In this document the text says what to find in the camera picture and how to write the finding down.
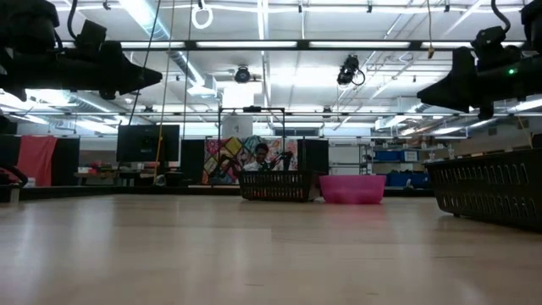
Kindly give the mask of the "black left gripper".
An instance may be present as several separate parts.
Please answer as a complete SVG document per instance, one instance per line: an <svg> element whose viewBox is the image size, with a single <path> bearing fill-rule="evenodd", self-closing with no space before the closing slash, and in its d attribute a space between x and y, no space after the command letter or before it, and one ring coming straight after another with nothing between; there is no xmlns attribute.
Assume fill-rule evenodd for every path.
<svg viewBox="0 0 542 305"><path fill-rule="evenodd" d="M69 91L99 91L106 99L159 83L163 75L135 65L124 57L121 44L75 44L54 49L54 88Z"/></svg>

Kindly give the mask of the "red hanging cloth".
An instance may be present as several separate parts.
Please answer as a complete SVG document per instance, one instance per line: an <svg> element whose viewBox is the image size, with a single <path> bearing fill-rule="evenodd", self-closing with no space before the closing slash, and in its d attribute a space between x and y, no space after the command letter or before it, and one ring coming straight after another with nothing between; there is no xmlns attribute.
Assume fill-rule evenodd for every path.
<svg viewBox="0 0 542 305"><path fill-rule="evenodd" d="M28 179L35 179L35 186L52 184L52 160L57 138L54 136L20 137L18 169Z"/></svg>

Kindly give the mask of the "pink plastic bowl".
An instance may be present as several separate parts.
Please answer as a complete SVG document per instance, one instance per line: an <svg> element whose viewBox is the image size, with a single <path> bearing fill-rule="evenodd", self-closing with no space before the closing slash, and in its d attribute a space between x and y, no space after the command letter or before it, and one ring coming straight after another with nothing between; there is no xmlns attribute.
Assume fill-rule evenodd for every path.
<svg viewBox="0 0 542 305"><path fill-rule="evenodd" d="M384 196L384 175L323 175L319 177L326 203L372 205Z"/></svg>

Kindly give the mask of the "black slotted plastic basket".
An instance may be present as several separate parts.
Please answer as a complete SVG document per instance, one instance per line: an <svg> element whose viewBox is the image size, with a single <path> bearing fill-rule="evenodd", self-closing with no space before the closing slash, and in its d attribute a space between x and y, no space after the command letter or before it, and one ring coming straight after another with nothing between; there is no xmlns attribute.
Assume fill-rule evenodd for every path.
<svg viewBox="0 0 542 305"><path fill-rule="evenodd" d="M542 231L542 148L426 165L439 208Z"/></svg>
<svg viewBox="0 0 542 305"><path fill-rule="evenodd" d="M247 171L239 183L248 201L311 202L320 197L319 175L312 171Z"/></svg>

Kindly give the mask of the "blue storage bin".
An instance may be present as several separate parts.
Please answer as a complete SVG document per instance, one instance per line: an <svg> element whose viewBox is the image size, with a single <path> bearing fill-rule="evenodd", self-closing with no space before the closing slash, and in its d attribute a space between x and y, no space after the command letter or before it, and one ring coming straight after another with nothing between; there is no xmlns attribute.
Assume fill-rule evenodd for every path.
<svg viewBox="0 0 542 305"><path fill-rule="evenodd" d="M374 160L378 162L417 163L419 152L417 151L376 151Z"/></svg>
<svg viewBox="0 0 542 305"><path fill-rule="evenodd" d="M429 174L424 172L391 172L386 175L386 185L404 188L408 185L414 188L427 188L430 182Z"/></svg>

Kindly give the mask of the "black background rig frame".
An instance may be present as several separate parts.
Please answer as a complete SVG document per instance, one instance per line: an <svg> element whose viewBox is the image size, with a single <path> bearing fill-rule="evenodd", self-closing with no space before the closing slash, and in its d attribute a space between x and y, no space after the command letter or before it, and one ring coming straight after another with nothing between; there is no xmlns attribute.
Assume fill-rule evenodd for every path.
<svg viewBox="0 0 542 305"><path fill-rule="evenodd" d="M218 148L217 165L209 175L209 179L223 179L232 173L232 181L238 181L243 166L252 162L253 149L261 143L261 138L253 132L253 115L264 114L270 118L276 114L285 120L284 108L262 108L248 106L243 108L218 108Z"/></svg>

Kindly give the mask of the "colourful patterned wall hanging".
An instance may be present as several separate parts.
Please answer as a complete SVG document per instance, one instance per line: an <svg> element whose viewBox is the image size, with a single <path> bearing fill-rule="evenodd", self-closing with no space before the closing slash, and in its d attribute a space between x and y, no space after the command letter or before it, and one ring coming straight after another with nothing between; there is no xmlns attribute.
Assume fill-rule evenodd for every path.
<svg viewBox="0 0 542 305"><path fill-rule="evenodd" d="M205 185L238 185L236 173L248 165L256 164L257 145L268 147L266 162L271 164L282 152L292 153L288 170L298 169L297 139L280 137L249 136L246 138L228 137L210 139L204 142L204 163L202 184Z"/></svg>

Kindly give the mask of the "black overhead crossbeam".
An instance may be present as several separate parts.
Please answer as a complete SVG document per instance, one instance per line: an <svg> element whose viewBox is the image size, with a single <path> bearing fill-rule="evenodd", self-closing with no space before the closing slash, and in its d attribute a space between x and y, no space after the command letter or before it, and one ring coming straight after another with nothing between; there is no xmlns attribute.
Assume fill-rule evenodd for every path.
<svg viewBox="0 0 542 305"><path fill-rule="evenodd" d="M449 52L455 48L468 47L470 41L425 40L250 40L250 41L122 41L124 51L350 51L353 52L424 52L430 47L436 52Z"/></svg>

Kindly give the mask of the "black monitor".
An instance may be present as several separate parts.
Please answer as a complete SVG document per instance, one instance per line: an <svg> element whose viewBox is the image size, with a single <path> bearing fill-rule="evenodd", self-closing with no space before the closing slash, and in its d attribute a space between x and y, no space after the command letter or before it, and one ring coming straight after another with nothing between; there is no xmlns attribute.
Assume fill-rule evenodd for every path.
<svg viewBox="0 0 542 305"><path fill-rule="evenodd" d="M122 163L178 161L178 125L121 125L116 160Z"/></svg>

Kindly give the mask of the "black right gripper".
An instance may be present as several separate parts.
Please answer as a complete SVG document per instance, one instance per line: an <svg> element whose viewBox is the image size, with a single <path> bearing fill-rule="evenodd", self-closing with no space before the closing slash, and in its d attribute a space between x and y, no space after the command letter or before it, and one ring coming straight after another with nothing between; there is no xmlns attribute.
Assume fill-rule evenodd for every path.
<svg viewBox="0 0 542 305"><path fill-rule="evenodd" d="M460 47L452 53L452 72L417 93L422 103L467 113L478 108L483 119L493 116L493 102L542 94L542 55L511 64L477 69L471 51Z"/></svg>

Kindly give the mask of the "black partition panel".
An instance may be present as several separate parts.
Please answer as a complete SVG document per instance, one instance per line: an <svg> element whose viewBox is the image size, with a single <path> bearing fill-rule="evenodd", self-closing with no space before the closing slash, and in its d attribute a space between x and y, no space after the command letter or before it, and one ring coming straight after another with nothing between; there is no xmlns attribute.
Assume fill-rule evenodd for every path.
<svg viewBox="0 0 542 305"><path fill-rule="evenodd" d="M329 142L322 139L297 141L299 170L309 170L323 175L329 173Z"/></svg>
<svg viewBox="0 0 542 305"><path fill-rule="evenodd" d="M204 140L182 140L180 143L180 171L192 184L202 182L205 156Z"/></svg>

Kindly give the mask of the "person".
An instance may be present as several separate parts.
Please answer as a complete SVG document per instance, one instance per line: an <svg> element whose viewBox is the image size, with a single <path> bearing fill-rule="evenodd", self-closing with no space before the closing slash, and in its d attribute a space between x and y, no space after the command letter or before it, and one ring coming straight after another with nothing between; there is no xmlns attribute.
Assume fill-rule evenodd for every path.
<svg viewBox="0 0 542 305"><path fill-rule="evenodd" d="M279 161L268 161L268 145L266 143L259 143L256 145L254 153L255 160L249 164L245 164L243 169L245 171L262 171L262 170L272 170L278 171L283 169L283 164Z"/></svg>

